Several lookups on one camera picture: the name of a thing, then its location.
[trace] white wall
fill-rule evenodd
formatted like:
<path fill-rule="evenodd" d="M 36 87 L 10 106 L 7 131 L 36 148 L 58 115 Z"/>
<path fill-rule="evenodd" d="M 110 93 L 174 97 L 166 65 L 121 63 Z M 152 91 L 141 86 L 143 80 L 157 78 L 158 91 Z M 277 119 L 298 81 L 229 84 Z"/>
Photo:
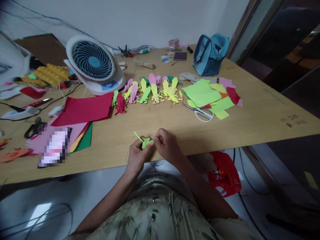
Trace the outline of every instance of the white wall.
<path fill-rule="evenodd" d="M 129 48 L 134 48 L 147 44 L 160 48 L 166 47 L 168 41 L 175 37 L 184 45 L 197 43 L 201 34 L 211 36 L 221 31 L 232 36 L 248 0 L 16 1 L 44 15 L 61 18 L 112 47 L 119 45 L 124 48 L 128 44 Z M 11 0 L 2 1 L 1 8 L 24 17 L 39 17 Z M 43 34 L 3 11 L 0 11 L 0 17 L 14 38 Z M 63 41 L 80 34 L 56 20 L 26 20 Z M 0 30 L 11 35 L 1 21 Z"/>

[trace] hand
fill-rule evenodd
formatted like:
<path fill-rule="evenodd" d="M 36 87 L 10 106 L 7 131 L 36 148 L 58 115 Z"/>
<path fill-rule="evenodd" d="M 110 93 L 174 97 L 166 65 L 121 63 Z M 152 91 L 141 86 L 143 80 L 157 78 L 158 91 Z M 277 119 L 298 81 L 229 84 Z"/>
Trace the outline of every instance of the hand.
<path fill-rule="evenodd" d="M 142 172 L 144 163 L 153 144 L 153 142 L 149 143 L 143 150 L 141 150 L 142 142 L 139 139 L 131 144 L 129 149 L 128 164 L 126 168 L 127 173 L 138 176 Z"/>
<path fill-rule="evenodd" d="M 176 136 L 171 132 L 160 128 L 154 137 L 151 137 L 159 154 L 172 165 L 181 159 L 183 153 L 180 150 Z"/>

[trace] floral dress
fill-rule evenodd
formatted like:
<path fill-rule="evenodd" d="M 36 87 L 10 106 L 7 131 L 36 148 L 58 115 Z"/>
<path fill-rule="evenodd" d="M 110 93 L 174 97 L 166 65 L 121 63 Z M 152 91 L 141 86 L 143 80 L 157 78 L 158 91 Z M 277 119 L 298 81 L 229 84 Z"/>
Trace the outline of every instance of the floral dress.
<path fill-rule="evenodd" d="M 127 202 L 93 233 L 65 240 L 98 239 L 259 239 L 240 219 L 205 219 L 170 175 L 137 181 Z"/>

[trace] white fan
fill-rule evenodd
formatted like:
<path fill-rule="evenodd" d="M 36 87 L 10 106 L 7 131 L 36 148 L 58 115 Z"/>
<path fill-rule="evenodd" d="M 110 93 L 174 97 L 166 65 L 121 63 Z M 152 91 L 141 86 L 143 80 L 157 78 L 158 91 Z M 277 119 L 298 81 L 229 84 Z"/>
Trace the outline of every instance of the white fan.
<path fill-rule="evenodd" d="M 95 39 L 74 36 L 66 51 L 68 59 L 64 62 L 94 95 L 114 92 L 126 84 L 113 51 Z"/>

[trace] black scissors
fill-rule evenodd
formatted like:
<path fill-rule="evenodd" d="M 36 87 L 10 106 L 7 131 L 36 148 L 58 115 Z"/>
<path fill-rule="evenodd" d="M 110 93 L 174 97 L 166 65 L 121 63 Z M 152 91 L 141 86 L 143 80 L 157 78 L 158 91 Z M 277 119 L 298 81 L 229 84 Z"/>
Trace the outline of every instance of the black scissors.
<path fill-rule="evenodd" d="M 39 132 L 42 131 L 46 125 L 47 125 L 46 122 L 41 122 L 41 118 L 37 117 L 37 119 L 34 121 L 34 124 L 32 124 L 24 134 L 24 138 L 30 139 L 34 135 L 39 134 Z"/>

